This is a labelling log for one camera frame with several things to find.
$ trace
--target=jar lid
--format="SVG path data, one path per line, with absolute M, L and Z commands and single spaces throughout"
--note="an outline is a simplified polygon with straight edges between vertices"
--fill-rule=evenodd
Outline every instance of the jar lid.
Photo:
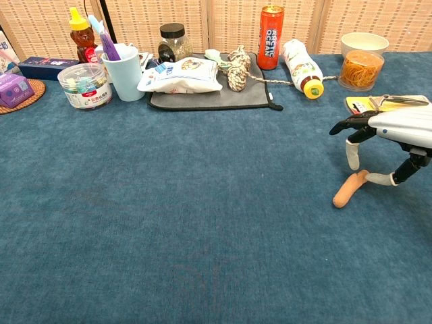
M 304 85 L 303 92 L 309 99 L 319 98 L 324 92 L 323 83 L 317 79 L 309 80 Z
M 280 14 L 281 12 L 284 12 L 284 7 L 279 5 L 265 5 L 263 11 L 267 14 Z
M 179 23 L 165 24 L 160 27 L 163 38 L 179 38 L 184 35 L 184 25 Z

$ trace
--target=yellow bottle cap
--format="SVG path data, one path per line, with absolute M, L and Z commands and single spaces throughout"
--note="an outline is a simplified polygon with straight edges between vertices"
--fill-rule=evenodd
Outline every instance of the yellow bottle cap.
M 87 19 L 81 17 L 80 13 L 75 7 L 69 8 L 69 10 L 70 15 L 72 16 L 72 19 L 69 21 L 69 25 L 72 30 L 84 30 L 90 27 Z
M 317 79 L 309 80 L 304 85 L 303 92 L 309 99 L 319 98 L 324 92 L 323 83 Z

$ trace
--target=gray mat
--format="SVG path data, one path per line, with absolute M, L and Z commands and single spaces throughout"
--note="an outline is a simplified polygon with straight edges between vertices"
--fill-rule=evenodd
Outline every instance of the gray mat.
M 195 57 L 204 58 L 202 54 Z M 251 58 L 250 73 L 253 76 L 263 77 L 261 69 L 257 65 L 257 56 L 249 53 Z M 227 60 L 227 54 L 221 55 Z M 270 107 L 282 110 L 283 107 L 275 105 L 269 98 L 267 85 L 248 78 L 246 87 L 240 92 L 235 92 L 228 86 L 227 76 L 218 72 L 217 80 L 222 84 L 221 91 L 195 93 L 195 94 L 166 94 L 154 92 L 150 95 L 149 105 L 167 110 L 220 110 L 220 109 L 248 109 Z

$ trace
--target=wicker mat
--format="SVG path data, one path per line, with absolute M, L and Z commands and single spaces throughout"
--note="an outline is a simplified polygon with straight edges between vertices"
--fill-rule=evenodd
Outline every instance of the wicker mat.
M 27 106 L 30 106 L 32 103 L 37 102 L 38 99 L 43 96 L 43 94 L 45 93 L 45 83 L 43 83 L 40 80 L 35 80 L 35 79 L 28 79 L 28 83 L 30 83 L 30 86 L 32 87 L 32 89 L 34 91 L 34 95 L 32 95 L 30 98 L 23 101 L 22 103 L 20 103 L 18 106 L 14 107 L 14 108 L 7 108 L 4 106 L 0 106 L 0 115 L 2 115 L 4 113 L 11 113 L 12 111 L 17 111 L 17 110 L 23 109 Z

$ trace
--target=bear-shaped honey bottle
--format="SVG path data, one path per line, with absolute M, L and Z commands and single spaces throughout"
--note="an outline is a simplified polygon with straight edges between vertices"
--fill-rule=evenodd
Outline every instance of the bear-shaped honey bottle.
M 70 8 L 72 19 L 69 21 L 72 29 L 70 36 L 76 43 L 78 59 L 81 63 L 97 63 L 95 55 L 95 35 L 87 20 L 80 16 L 75 7 Z

